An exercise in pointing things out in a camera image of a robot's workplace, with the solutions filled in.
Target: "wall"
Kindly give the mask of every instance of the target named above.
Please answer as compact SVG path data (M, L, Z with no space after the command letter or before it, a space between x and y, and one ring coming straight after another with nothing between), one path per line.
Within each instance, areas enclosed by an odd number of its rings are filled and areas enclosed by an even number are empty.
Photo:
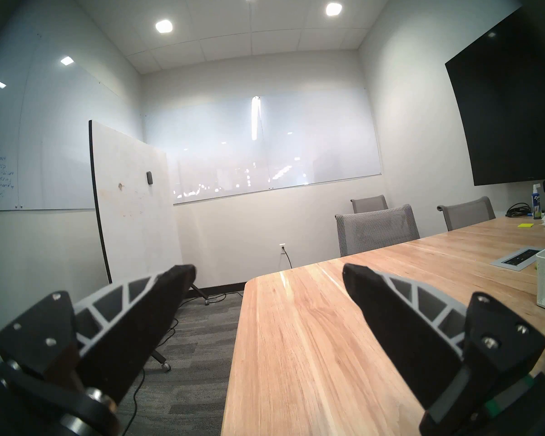
M360 47L391 205L412 205L421 236L446 231L439 204L487 195L499 216L530 202L532 182L473 185L445 67L518 7L516 0L390 0ZM545 208L545 193L541 200Z
M27 0L13 18L140 109L139 74L74 0ZM0 328L49 292L68 290L79 300L105 284L94 210L0 212Z
M294 90L359 87L356 51L296 52L228 59L144 76L148 109ZM174 206L184 262L198 268L198 287L247 281L293 266L337 258L334 215L352 198L384 193L381 176L255 192Z

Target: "ceiling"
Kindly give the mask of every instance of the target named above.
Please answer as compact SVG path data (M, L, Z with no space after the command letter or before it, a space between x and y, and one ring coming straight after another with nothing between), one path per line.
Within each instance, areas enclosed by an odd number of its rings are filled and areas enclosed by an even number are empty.
M302 50L356 50L388 0L76 0L141 74ZM330 2L342 4L328 17ZM168 19L173 31L155 23Z

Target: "whiteboard cleaner bottle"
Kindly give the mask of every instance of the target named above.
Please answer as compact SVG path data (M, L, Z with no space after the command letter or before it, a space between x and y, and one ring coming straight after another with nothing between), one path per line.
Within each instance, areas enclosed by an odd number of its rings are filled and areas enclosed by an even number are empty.
M539 198L539 193L537 192L537 187L541 187L541 184L533 184L533 195L531 195L531 201L533 202L533 218L541 218L541 200Z

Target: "conference table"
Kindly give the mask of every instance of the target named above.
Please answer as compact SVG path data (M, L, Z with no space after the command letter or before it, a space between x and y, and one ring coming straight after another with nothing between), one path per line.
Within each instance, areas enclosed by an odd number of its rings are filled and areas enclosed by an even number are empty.
M427 282L467 305L486 292L545 335L535 264L491 266L545 227L500 217L246 283L223 435L418 435L424 413L345 291L345 263ZM545 350L532 373L545 372Z

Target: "chair backrest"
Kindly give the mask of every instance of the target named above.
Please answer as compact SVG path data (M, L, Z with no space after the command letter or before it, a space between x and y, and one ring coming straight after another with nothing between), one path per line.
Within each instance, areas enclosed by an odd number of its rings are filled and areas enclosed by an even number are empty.
M361 212L382 211L388 208L388 204L385 202L385 197L383 195L362 198L359 200L351 200L351 203L353 205L354 214L359 214Z
M444 213L444 220L446 220L448 231L496 218L495 212L492 210L491 201L487 196L459 205L440 205L436 209Z
M341 256L420 238L410 205L383 211L337 214L335 219Z

